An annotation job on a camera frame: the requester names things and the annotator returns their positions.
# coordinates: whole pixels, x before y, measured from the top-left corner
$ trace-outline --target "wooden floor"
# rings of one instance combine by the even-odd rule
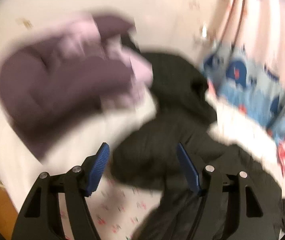
[[[0,233],[7,240],[11,240],[17,216],[17,211],[12,205],[6,191],[0,188]]]

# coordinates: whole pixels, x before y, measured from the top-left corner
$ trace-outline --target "blue gripper pad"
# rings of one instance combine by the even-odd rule
[[[98,157],[88,175],[87,192],[89,193],[89,195],[91,195],[94,191],[97,190],[100,179],[106,168],[106,164],[108,162],[110,154],[109,145],[107,143],[103,143],[96,154],[98,155]]]
[[[195,166],[190,160],[187,152],[185,151],[183,145],[178,143],[177,146],[177,157],[181,166],[183,173],[185,174],[188,186],[191,191],[198,193],[201,191],[199,183],[199,173],[197,172]]]

